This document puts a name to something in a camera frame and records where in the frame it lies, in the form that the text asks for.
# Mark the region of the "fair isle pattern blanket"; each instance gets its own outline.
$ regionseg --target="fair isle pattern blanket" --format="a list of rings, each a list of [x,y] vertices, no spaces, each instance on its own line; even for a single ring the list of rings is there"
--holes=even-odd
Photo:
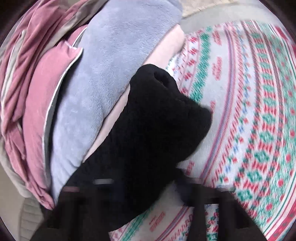
[[[230,185],[268,241],[296,218],[296,46],[285,30],[230,22],[189,34],[167,71],[179,90],[213,112],[210,132],[186,174],[208,186]],[[206,205],[207,239],[218,237],[218,206]],[[186,240],[192,208],[171,185],[153,207],[112,241]]]

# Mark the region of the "lavender fleece blanket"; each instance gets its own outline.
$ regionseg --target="lavender fleece blanket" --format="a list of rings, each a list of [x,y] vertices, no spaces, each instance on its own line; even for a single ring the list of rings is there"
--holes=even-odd
[[[110,0],[90,21],[79,44],[83,56],[59,92],[45,159],[55,201],[131,77],[181,16],[178,0]]]

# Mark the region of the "bedding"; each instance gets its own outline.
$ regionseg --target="bedding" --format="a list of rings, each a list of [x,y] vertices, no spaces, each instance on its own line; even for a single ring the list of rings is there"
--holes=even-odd
[[[180,168],[207,186],[230,186],[269,241],[296,218],[295,44],[256,21],[227,22],[186,36],[168,72],[179,90],[213,113],[200,147]],[[207,240],[217,240],[218,206],[205,206]],[[118,240],[186,240],[192,208],[170,186],[149,210],[111,232]]]
[[[89,22],[79,43],[82,58],[59,93],[51,156],[45,152],[55,202],[133,74],[180,19],[177,0],[111,0]]]
[[[28,87],[44,49],[52,48],[63,34],[91,18],[105,1],[81,0],[70,8],[60,3],[59,0],[40,0],[26,12],[0,66],[1,134],[5,149],[14,171],[46,208],[53,208],[54,203],[48,190],[38,184],[37,180],[43,176],[30,170],[22,134],[21,118]]]
[[[149,57],[143,65],[154,64],[157,67],[164,69],[168,65],[168,62],[172,58],[172,56],[177,54],[182,49],[184,41],[185,34],[182,31],[180,25],[177,24],[158,43],[156,48],[149,55]],[[128,101],[129,90],[130,86],[126,88],[122,96],[119,98],[115,106],[112,108],[109,115],[104,119],[102,128],[100,129],[100,132],[96,140],[94,141],[93,145],[84,157],[84,161],[102,144],[102,142],[109,134],[115,121],[118,119],[123,108],[126,106],[126,103]]]
[[[28,168],[38,186],[50,187],[50,175],[45,173],[42,138],[48,108],[67,70],[81,57],[83,49],[72,47],[66,40],[47,51],[38,62],[32,76],[22,119]]]

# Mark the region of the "fleece blanket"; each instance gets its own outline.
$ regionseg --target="fleece blanket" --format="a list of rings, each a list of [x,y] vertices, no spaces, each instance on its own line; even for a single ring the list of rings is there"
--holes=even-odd
[[[133,74],[181,15],[177,0],[111,0],[90,21],[79,44],[84,54],[66,76],[53,125],[55,200]]]
[[[182,93],[213,113],[209,133],[180,167],[207,186],[232,186],[268,241],[282,240],[296,219],[295,50],[284,29],[230,22],[187,35],[167,68]],[[111,240],[186,240],[192,211],[172,185]],[[205,211],[207,240],[217,240],[218,206]]]

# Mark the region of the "folded blanket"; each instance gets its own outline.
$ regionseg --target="folded blanket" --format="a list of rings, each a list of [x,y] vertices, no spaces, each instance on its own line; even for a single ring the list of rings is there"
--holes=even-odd
[[[165,68],[168,65],[169,60],[177,52],[179,52],[183,46],[185,40],[185,34],[182,31],[180,25],[176,25],[170,32],[160,41],[155,50],[150,54],[144,64],[154,64],[159,68]],[[123,111],[129,94],[130,86],[127,87],[123,95],[120,97],[116,105],[111,110],[110,114],[105,118],[102,128],[94,141],[93,145],[87,152],[84,160],[86,160],[105,140],[110,130],[112,129],[115,121],[118,119],[120,113]]]
[[[61,41],[40,59],[28,90],[22,122],[27,164],[38,186],[45,190],[50,187],[50,178],[45,175],[42,136],[48,107],[67,70],[81,55],[82,48]]]
[[[175,177],[211,125],[211,113],[181,94],[175,80],[144,65],[130,82],[128,102],[99,148],[67,186],[113,183],[106,207],[108,231],[148,209]]]
[[[2,58],[4,52],[6,50],[7,44],[9,43],[11,37],[13,36],[14,32],[16,31],[17,27],[19,26],[23,16],[16,22],[16,24],[12,27],[6,38],[4,39],[1,47],[0,47],[0,64],[2,62]],[[25,182],[21,177],[14,171],[9,161],[7,152],[4,148],[4,138],[0,135],[0,163],[3,166],[3,169],[7,176],[10,178],[11,182],[15,185],[16,189],[18,190],[19,194],[23,197],[31,197],[32,194],[25,186]]]
[[[44,49],[52,48],[69,30],[92,17],[94,9],[98,10],[105,2],[81,0],[67,9],[60,5],[59,0],[40,0],[23,17],[7,45],[0,66],[1,133],[5,149],[14,171],[47,208],[53,208],[53,200],[38,186],[28,168],[19,123],[24,113],[28,87]]]
[[[90,21],[79,44],[84,54],[66,76],[53,128],[55,200],[132,75],[180,19],[177,0],[111,0]]]

